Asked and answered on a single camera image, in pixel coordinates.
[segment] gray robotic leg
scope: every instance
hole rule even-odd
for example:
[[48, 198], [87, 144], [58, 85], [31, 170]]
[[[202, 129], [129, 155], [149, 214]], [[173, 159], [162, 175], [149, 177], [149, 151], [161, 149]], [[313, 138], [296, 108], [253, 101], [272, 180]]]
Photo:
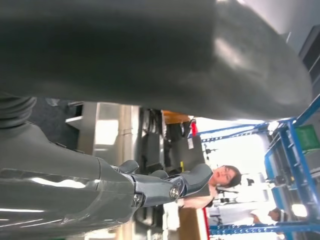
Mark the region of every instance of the gray robotic leg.
[[174, 201], [204, 187], [207, 165], [168, 177], [132, 172], [128, 161], [111, 166], [48, 141], [20, 113], [33, 98], [0, 97], [0, 239], [36, 239], [113, 228], [139, 207]]

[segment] short dark hair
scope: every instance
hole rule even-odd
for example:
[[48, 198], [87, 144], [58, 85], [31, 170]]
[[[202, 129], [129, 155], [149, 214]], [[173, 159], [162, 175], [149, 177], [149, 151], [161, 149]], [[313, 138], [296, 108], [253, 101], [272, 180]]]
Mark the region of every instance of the short dark hair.
[[224, 165], [223, 167], [231, 169], [235, 173], [235, 175], [232, 179], [231, 179], [231, 181], [229, 184], [224, 185], [223, 187], [225, 188], [235, 187], [242, 182], [242, 173], [238, 168], [235, 166], [231, 166], [231, 165]]
[[285, 212], [282, 209], [276, 207], [272, 211], [277, 213], [278, 215], [278, 219], [276, 220], [277, 222], [287, 222], [288, 220], [289, 216], [288, 215], [288, 213]]

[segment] green box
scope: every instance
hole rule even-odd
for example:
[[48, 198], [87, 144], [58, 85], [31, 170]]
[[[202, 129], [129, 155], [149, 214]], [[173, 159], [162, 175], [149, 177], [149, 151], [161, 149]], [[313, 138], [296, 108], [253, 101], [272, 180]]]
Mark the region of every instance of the green box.
[[320, 142], [313, 125], [299, 126], [295, 130], [303, 152], [320, 149]]

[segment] white wall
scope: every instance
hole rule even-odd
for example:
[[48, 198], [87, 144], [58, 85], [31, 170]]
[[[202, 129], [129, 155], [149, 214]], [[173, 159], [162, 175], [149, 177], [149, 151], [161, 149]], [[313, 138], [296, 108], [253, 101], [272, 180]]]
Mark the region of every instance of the white wall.
[[319, 0], [244, 0], [299, 53], [314, 25], [320, 24]]

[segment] metal bolt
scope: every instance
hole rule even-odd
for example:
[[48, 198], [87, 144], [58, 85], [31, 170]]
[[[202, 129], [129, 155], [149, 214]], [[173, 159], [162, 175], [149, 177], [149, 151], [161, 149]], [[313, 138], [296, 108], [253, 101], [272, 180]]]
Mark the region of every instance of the metal bolt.
[[170, 190], [170, 196], [172, 199], [177, 199], [179, 197], [179, 190], [177, 187], [173, 187]]
[[140, 199], [141, 199], [141, 197], [140, 195], [138, 195], [138, 194], [134, 194], [134, 196], [133, 196], [133, 200], [134, 202], [140, 202]]

